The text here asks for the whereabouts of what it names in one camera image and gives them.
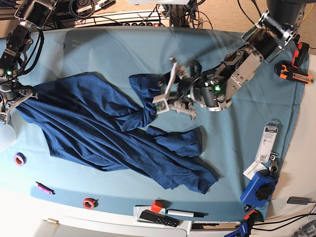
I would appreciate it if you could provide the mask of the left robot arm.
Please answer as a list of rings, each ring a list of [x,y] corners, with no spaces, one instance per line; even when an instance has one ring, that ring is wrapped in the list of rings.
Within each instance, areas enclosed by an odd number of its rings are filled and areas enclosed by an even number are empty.
[[[202,71],[200,63],[194,60],[187,72],[171,57],[172,69],[165,92],[153,99],[156,112],[174,110],[195,119],[194,103],[211,112],[229,107],[233,95],[254,77],[263,62],[272,62],[292,40],[298,39],[307,4],[308,0],[267,1],[268,9],[242,36],[244,45],[212,69]]]

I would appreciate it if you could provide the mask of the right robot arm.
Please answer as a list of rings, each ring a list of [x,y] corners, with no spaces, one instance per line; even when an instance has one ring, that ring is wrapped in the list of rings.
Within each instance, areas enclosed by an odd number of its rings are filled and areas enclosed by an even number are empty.
[[[5,124],[9,123],[14,108],[34,97],[33,87],[22,85],[18,80],[37,64],[44,42],[42,29],[57,3],[57,0],[25,0],[14,14],[19,23],[7,36],[6,48],[0,58],[0,120]],[[26,52],[34,42],[31,38],[34,28],[39,31],[38,52],[33,64],[26,69],[31,59]]]

